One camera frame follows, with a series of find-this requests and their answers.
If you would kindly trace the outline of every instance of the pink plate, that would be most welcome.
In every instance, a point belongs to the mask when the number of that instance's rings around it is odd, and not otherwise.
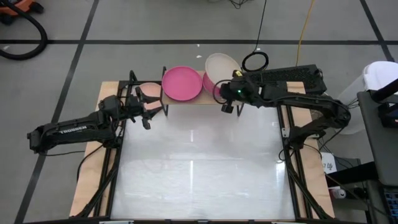
[[[164,93],[171,99],[187,101],[199,95],[202,88],[202,79],[194,69],[177,66],[164,74],[162,87]]]

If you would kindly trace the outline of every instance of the pink bowl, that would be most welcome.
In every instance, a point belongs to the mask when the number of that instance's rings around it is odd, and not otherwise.
[[[205,87],[205,90],[207,92],[213,95],[214,83],[209,79],[209,76],[207,75],[206,72],[203,75],[203,87]],[[214,95],[220,96],[220,88],[218,86],[216,86],[216,89],[214,90]]]
[[[187,66],[168,70],[162,79],[164,93],[173,100],[187,101],[199,95],[202,79],[197,71]]]

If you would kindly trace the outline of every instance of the white tabletop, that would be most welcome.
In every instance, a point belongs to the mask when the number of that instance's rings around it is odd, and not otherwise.
[[[127,122],[112,219],[294,220],[276,109],[220,109],[170,105],[149,131]]]

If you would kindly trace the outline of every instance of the black cable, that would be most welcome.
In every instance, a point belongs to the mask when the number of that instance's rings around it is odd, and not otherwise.
[[[338,157],[338,156],[335,156],[335,155],[330,151],[330,149],[326,146],[325,143],[321,142],[320,140],[319,140],[319,142],[322,144],[323,148],[324,148],[327,152],[329,152],[329,153],[336,159],[336,161],[337,161],[340,165],[342,165],[342,166],[345,167],[346,169],[349,169],[349,167],[347,167],[346,165],[344,165],[344,164],[342,164],[342,163],[340,162],[340,160],[342,160],[342,161],[347,162],[351,167],[354,167],[354,165],[352,165],[348,160],[343,159],[343,158]]]
[[[259,29],[259,34],[258,34],[258,36],[257,36],[256,47],[254,48],[253,52],[251,52],[250,54],[248,54],[248,55],[243,59],[243,61],[242,61],[242,69],[245,70],[245,71],[247,71],[247,72],[255,72],[255,71],[264,70],[264,69],[266,69],[266,68],[268,67],[268,64],[269,64],[269,57],[268,57],[268,55],[267,55],[266,53],[264,53],[264,52],[256,52],[257,46],[258,46],[258,44],[259,44],[260,33],[261,33],[261,28],[262,28],[262,22],[263,22],[263,20],[264,20],[264,13],[265,13],[265,11],[266,11],[266,6],[267,6],[267,0],[265,0],[264,8],[262,9],[262,16],[261,16],[261,22],[260,22],[260,29]],[[265,58],[266,61],[265,61],[264,65],[261,66],[260,68],[257,68],[257,69],[254,69],[254,70],[250,70],[250,69],[248,69],[248,68],[246,67],[246,61],[247,61],[250,57],[252,57],[253,55],[262,55],[262,56]]]
[[[89,153],[87,156],[85,156],[85,157],[81,160],[79,166],[77,167],[76,182],[79,181],[79,175],[80,175],[80,168],[81,168],[81,165],[83,165],[83,163],[86,161],[87,158],[89,158],[92,154],[94,154],[96,151],[98,151],[99,149],[101,149],[102,146],[103,146],[103,144],[100,145],[98,148],[94,149],[94,151],[92,151],[91,153]]]
[[[304,144],[304,146],[308,146],[308,147],[310,147],[310,148],[316,150],[316,152],[319,153],[319,156],[321,157],[321,160],[322,160],[322,153],[321,153],[317,148],[315,148],[315,147],[313,147],[313,146],[310,146],[310,145],[307,145],[307,144]]]
[[[354,103],[356,103],[356,102],[358,102],[358,99],[357,99],[357,98],[353,99],[349,104],[347,104],[347,106],[352,105],[352,104],[354,104]]]
[[[11,59],[11,60],[27,60],[30,59],[32,57],[35,57],[36,55],[40,54],[45,47],[48,44],[48,37],[47,37],[47,33],[45,32],[43,26],[37,22],[37,20],[35,20],[32,16],[30,16],[29,14],[27,14],[26,12],[20,10],[18,7],[16,7],[13,3],[9,2],[9,0],[0,0],[1,3],[3,3],[6,7],[12,9],[13,11],[17,12],[18,15],[24,17],[25,19],[27,19],[29,22],[31,22],[34,26],[36,26],[36,28],[39,30],[40,32],[40,42],[39,45],[31,50],[30,52],[24,53],[24,54],[10,54],[7,53],[3,50],[0,50],[0,56],[3,56],[5,58]]]
[[[285,161],[288,175],[291,176],[291,178],[293,179],[295,184],[299,187],[299,189],[301,190],[303,196],[308,200],[308,202],[310,203],[310,205],[312,206],[313,210],[318,215],[318,217],[320,219],[333,219],[331,216],[329,216],[324,211],[324,209],[314,199],[314,197],[312,196],[310,191],[307,189],[307,186],[301,182],[300,178],[298,177],[298,174],[294,170],[292,162],[289,161],[289,160],[283,160],[282,158],[280,158],[280,154],[281,154],[282,151],[284,151],[284,149],[279,152],[279,159],[282,160],[282,161]]]
[[[229,0],[229,1],[230,1],[230,3],[235,7],[235,9],[240,9],[241,6],[242,6],[244,3],[248,2],[249,0],[239,0],[239,2],[234,2],[233,0]]]
[[[319,147],[319,150],[322,150],[323,147],[325,147],[325,145],[330,142],[334,137],[336,137],[343,129],[345,129],[345,127],[341,128],[340,130],[338,130],[334,135],[332,135],[332,137],[328,140],[326,140],[323,145],[321,145],[321,147]]]
[[[325,140],[323,139],[323,137],[322,137],[321,139],[319,139],[319,143],[321,144],[321,146],[323,145],[323,148],[324,148],[327,152],[329,152],[330,154],[332,154],[332,152],[330,151],[330,149],[328,148],[328,146],[327,146],[326,144],[324,144],[324,142],[325,142]]]
[[[359,105],[350,106],[350,107],[348,107],[348,109],[352,110],[352,109],[357,108],[357,107],[359,107]]]
[[[222,102],[220,102],[220,101],[217,100],[217,98],[216,98],[216,87],[217,87],[218,84],[220,84],[220,83],[222,83],[222,82],[228,82],[228,81],[231,82],[232,80],[220,80],[220,81],[216,82],[216,84],[215,84],[214,87],[213,87],[213,91],[212,91],[213,99],[214,99],[214,101],[216,101],[218,104],[223,105],[223,104],[226,103],[226,101],[225,101],[224,103],[222,103]]]
[[[282,149],[282,150],[278,153],[278,158],[279,158],[280,161],[285,162],[286,159],[282,159],[282,158],[280,157],[280,154],[281,154],[283,151],[284,151],[284,149]]]
[[[376,211],[378,211],[380,214],[386,216],[387,218],[389,218],[389,219],[391,219],[391,220],[393,219],[392,216],[390,216],[390,215],[388,215],[387,213],[383,212],[382,210],[376,208],[376,207],[375,207],[374,205],[372,205],[371,203],[369,203],[369,202],[367,202],[367,201],[361,199],[358,195],[356,195],[356,194],[355,194],[354,192],[352,192],[350,189],[344,187],[343,184],[339,183],[337,180],[335,180],[334,178],[330,177],[327,173],[325,173],[325,175],[326,175],[326,177],[329,178],[331,181],[333,181],[334,183],[336,183],[337,185],[339,185],[343,190],[345,190],[345,191],[349,192],[351,195],[353,195],[354,198],[356,198],[357,200],[360,200],[360,201],[364,202],[366,205],[372,207],[373,209],[375,209]]]
[[[68,155],[68,154],[81,153],[81,152],[84,152],[84,151],[73,151],[73,152],[65,152],[65,153],[60,153],[60,154],[44,154],[44,153],[39,152],[39,154],[42,156],[64,156],[64,155]]]
[[[257,36],[256,47],[254,48],[253,52],[256,51],[257,46],[258,46],[258,44],[259,44],[260,33],[261,33],[261,28],[262,28],[262,21],[264,20],[264,13],[265,13],[265,11],[266,11],[266,6],[267,6],[267,0],[265,0],[264,8],[262,9],[262,15],[261,15],[261,22],[260,22],[259,35]]]

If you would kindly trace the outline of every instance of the black hose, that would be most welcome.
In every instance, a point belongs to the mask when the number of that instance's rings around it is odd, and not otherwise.
[[[8,0],[0,0],[0,2],[3,3],[6,7],[8,7],[10,9],[12,9],[13,11],[17,12],[18,15],[24,17],[29,22],[31,22],[34,26],[36,26],[36,28],[39,30],[40,36],[41,36],[39,45],[35,49],[30,51],[30,52],[27,52],[27,53],[24,53],[24,54],[15,55],[15,54],[10,54],[10,53],[7,53],[7,52],[5,52],[3,50],[0,50],[0,56],[3,56],[5,58],[11,59],[11,60],[27,60],[27,59],[30,59],[30,58],[35,57],[36,55],[42,53],[42,51],[45,49],[45,47],[48,44],[47,33],[45,32],[45,30],[42,27],[42,25],[40,25],[39,22],[37,22],[37,20],[35,20],[32,16],[28,15],[28,13],[20,10],[13,3],[10,3]]]

